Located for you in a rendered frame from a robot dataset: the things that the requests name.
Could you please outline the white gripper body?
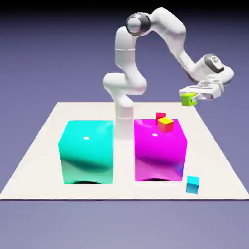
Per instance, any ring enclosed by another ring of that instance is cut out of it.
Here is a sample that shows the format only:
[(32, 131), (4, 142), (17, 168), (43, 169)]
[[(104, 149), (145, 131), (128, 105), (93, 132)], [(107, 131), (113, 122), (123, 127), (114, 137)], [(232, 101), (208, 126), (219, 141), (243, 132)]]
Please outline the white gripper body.
[(196, 93), (202, 100), (213, 100), (224, 93), (224, 87), (220, 84), (210, 83), (207, 86), (190, 85), (179, 90), (180, 96), (187, 93)]

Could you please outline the small green cube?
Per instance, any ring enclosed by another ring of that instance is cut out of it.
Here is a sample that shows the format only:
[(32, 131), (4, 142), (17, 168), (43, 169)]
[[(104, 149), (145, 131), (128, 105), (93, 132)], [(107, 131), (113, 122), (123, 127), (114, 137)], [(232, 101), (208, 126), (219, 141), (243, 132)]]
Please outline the small green cube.
[(181, 104), (182, 106), (194, 106), (197, 104), (197, 100), (193, 99), (195, 98), (197, 94), (196, 93), (186, 93), (181, 95)]

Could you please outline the small red cube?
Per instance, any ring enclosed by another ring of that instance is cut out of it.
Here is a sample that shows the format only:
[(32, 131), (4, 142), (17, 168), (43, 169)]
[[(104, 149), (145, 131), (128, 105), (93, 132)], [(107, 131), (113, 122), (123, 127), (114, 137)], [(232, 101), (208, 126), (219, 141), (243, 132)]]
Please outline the small red cube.
[(164, 118), (164, 117), (166, 117), (165, 112), (156, 112), (155, 125), (158, 125), (158, 119), (161, 119), (161, 118)]

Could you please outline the small yellow cube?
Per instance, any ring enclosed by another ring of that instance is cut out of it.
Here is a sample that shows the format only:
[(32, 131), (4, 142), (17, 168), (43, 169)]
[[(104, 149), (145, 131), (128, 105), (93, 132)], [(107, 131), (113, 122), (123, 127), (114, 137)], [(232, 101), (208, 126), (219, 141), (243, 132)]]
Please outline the small yellow cube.
[(158, 130), (163, 133), (172, 132), (174, 129), (174, 120), (168, 117), (162, 117), (157, 121)]

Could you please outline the small cyan cube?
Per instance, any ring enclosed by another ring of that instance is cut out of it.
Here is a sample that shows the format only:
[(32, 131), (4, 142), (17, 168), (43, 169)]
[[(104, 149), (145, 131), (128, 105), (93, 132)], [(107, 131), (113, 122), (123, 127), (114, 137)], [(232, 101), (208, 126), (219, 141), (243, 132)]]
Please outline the small cyan cube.
[(187, 176), (186, 192), (192, 194), (198, 194), (199, 190), (199, 177)]

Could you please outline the large magenta box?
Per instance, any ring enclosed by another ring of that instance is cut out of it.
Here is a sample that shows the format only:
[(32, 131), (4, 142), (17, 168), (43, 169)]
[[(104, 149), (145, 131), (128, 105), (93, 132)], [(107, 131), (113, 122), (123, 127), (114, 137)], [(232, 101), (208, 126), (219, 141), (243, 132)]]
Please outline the large magenta box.
[(154, 119), (134, 121), (135, 180), (182, 181), (187, 139), (177, 119), (162, 133)]

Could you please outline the large turquoise box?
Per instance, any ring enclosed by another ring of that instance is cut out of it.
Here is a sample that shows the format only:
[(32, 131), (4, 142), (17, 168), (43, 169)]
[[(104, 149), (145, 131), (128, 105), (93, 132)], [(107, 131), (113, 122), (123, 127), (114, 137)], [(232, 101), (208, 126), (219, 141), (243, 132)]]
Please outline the large turquoise box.
[(113, 183), (112, 120), (70, 120), (58, 147), (65, 184)]

